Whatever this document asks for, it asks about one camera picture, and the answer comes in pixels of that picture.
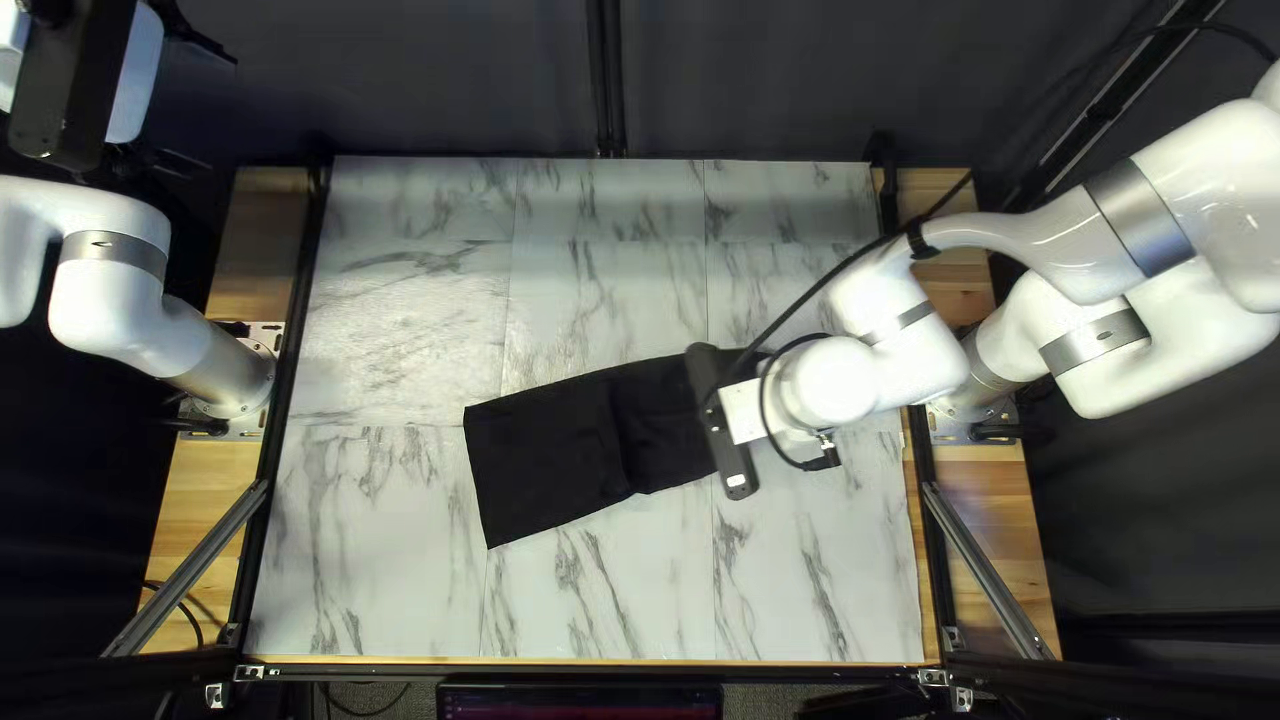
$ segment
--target metal base plate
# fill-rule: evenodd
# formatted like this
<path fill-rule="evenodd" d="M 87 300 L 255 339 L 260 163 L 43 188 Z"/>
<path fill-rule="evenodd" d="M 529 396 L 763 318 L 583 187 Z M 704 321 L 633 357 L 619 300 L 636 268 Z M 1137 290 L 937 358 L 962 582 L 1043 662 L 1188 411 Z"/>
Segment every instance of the metal base plate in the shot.
<path fill-rule="evenodd" d="M 1015 445 L 1018 442 L 1014 438 L 969 439 L 969 428 L 973 423 L 956 420 L 933 407 L 933 405 L 925 405 L 924 410 L 929 415 L 929 438 L 933 441 L 933 445 Z M 991 419 L 986 420 L 986 423 L 1000 425 L 1018 424 L 1018 405 L 1014 402 L 1011 395 L 1005 396 L 1000 401 Z"/>
<path fill-rule="evenodd" d="M 238 338 L 255 352 L 275 357 L 284 347 L 284 323 L 244 323 L 248 325 L 248 337 Z M 204 442 L 262 442 L 262 432 L 266 429 L 266 416 L 271 410 L 271 401 L 268 400 L 255 413 L 241 415 L 227 420 L 227 434 L 211 436 L 204 432 L 182 430 L 178 437 Z M 210 415 L 201 413 L 200 402 L 191 397 L 184 397 L 178 407 L 179 418 L 195 420 L 207 420 Z"/>

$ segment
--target white marble tabletop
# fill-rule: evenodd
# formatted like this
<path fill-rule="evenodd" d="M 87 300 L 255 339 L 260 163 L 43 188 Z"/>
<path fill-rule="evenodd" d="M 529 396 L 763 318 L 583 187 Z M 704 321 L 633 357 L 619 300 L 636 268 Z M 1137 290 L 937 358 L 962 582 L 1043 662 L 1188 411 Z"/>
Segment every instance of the white marble tabletop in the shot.
<path fill-rule="evenodd" d="M 740 346 L 877 233 L 842 163 L 340 158 L 247 651 L 919 662 L 896 414 L 486 550 L 462 409 Z M 835 329 L 814 302 L 774 343 Z"/>

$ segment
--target mounting plate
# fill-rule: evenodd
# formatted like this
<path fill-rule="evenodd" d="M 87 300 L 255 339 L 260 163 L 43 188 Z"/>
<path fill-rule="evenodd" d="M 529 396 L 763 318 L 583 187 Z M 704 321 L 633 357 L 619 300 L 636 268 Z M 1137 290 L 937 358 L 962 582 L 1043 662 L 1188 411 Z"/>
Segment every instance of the mounting plate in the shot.
<path fill-rule="evenodd" d="M 728 433 L 728 418 L 721 405 L 718 382 L 721 373 L 732 361 L 735 351 L 719 350 L 714 345 L 695 342 L 685 350 L 685 369 L 689 370 L 689 384 L 694 397 L 710 396 L 709 407 L 699 413 L 707 445 L 710 447 L 716 469 L 719 471 L 721 487 L 730 500 L 742 500 L 760 488 L 751 454 L 745 445 L 737 445 Z"/>
<path fill-rule="evenodd" d="M 247 337 L 238 337 L 250 350 L 269 357 L 275 357 L 284 347 L 284 323 L 243 323 L 248 328 Z M 178 407 L 179 418 L 193 420 L 211 419 L 201 411 L 202 402 L 193 397 L 184 397 Z M 202 442 L 262 442 L 262 432 L 266 429 L 266 416 L 271 411 L 271 401 L 256 411 L 227 420 L 227 434 L 211 436 L 205 432 L 182 430 L 178 437 Z"/>
<path fill-rule="evenodd" d="M 933 445 L 1015 445 L 1018 442 L 1014 438 L 969 439 L 969 427 L 973 423 L 961 423 L 932 404 L 925 405 L 924 410 L 929 416 L 929 439 L 933 441 Z M 1018 404 L 1014 402 L 1014 397 L 1006 395 L 997 405 L 992 406 L 991 418 L 986 421 L 1001 425 L 1018 424 Z"/>

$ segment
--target folded black pants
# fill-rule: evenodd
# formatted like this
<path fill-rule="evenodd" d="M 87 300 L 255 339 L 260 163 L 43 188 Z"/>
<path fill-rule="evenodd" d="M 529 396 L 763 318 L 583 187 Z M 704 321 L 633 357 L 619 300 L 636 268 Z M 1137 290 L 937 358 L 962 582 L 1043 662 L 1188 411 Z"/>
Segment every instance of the folded black pants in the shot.
<path fill-rule="evenodd" d="M 682 355 L 472 405 L 462 424 L 489 547 L 716 471 Z"/>

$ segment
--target table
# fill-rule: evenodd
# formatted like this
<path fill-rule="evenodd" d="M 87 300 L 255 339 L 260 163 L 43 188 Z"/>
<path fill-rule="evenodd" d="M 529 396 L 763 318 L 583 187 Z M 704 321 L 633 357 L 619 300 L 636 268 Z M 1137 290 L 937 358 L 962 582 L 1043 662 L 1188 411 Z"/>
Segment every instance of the table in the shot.
<path fill-rule="evenodd" d="M 900 173 L 899 204 L 904 218 L 923 210 L 961 174 L 956 169 L 908 169 Z M 236 195 L 224 232 L 223 251 L 209 304 L 212 319 L 276 320 L 284 316 L 288 284 L 306 204 L 306 178 L 301 169 L 246 169 L 237 177 Z M 972 188 L 959 193 L 945 209 L 963 211 L 975 205 Z M 950 251 L 916 266 L 916 275 L 943 318 L 952 325 L 980 320 L 993 307 L 986 254 Z M 178 441 L 169 483 L 152 546 L 148 579 L 163 580 L 205 530 L 253 479 L 257 443 L 205 443 Z M 970 524 L 979 543 L 1023 603 L 1037 628 L 1057 648 L 1052 606 L 1044 579 L 1043 559 L 1020 446 L 937 448 L 940 484 L 957 511 Z M 911 509 L 915 555 L 920 578 L 924 662 L 940 659 L 928 566 L 924 555 L 914 464 L 904 462 Z M 223 556 L 192 589 L 215 618 L 225 618 L 236 578 L 241 541 L 233 541 Z M 970 635 L 970 647 L 992 650 L 1002 630 L 986 597 L 952 557 L 952 585 L 959 620 Z M 143 592 L 145 601 L 150 593 Z M 215 620 L 204 619 L 207 638 L 216 634 Z M 195 647 L 186 619 L 174 612 L 151 639 L 145 652 Z M 378 657 L 291 657 L 296 662 L 404 662 Z"/>

